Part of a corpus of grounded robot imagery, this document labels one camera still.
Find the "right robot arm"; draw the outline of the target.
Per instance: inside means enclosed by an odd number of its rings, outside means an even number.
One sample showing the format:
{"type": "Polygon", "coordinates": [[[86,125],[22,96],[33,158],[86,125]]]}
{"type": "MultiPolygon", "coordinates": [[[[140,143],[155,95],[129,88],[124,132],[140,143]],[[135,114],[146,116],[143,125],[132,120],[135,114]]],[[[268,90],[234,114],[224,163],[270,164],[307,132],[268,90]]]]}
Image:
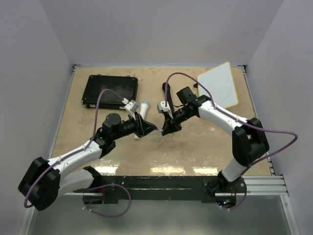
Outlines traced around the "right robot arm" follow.
{"type": "Polygon", "coordinates": [[[213,105],[212,99],[205,95],[197,97],[189,87],[177,92],[177,96],[183,107],[175,112],[167,101],[157,105],[158,112],[164,115],[162,135],[180,131],[181,123],[194,116],[212,122],[229,134],[233,158],[215,179],[207,183],[206,189],[211,195],[217,191],[230,192],[242,173],[269,150],[260,120],[236,116],[219,105],[213,105]]]}

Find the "yellow framed whiteboard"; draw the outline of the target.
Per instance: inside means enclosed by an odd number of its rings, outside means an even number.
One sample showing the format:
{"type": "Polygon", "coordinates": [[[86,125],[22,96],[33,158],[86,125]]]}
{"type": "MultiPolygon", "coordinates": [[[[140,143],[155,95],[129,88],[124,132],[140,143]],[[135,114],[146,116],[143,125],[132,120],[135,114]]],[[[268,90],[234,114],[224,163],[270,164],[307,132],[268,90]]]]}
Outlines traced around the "yellow framed whiteboard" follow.
{"type": "Polygon", "coordinates": [[[231,64],[225,62],[197,77],[212,94],[213,100],[219,106],[228,109],[239,104],[235,81],[231,71],[231,64]]]}

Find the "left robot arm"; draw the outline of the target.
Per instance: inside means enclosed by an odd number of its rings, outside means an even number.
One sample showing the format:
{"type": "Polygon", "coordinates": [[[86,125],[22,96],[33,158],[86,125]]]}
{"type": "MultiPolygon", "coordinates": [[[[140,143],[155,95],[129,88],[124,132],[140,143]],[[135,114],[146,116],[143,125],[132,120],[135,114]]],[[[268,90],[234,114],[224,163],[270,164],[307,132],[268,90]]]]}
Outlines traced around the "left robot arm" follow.
{"type": "Polygon", "coordinates": [[[141,138],[156,129],[156,125],[145,121],[138,113],[126,121],[116,113],[107,115],[95,135],[82,146],[56,158],[38,157],[32,161],[18,186],[25,196],[24,207],[42,211],[68,192],[84,188],[98,191],[101,175],[96,170],[91,167],[75,170],[109,154],[116,147],[115,140],[131,134],[141,138]]]}

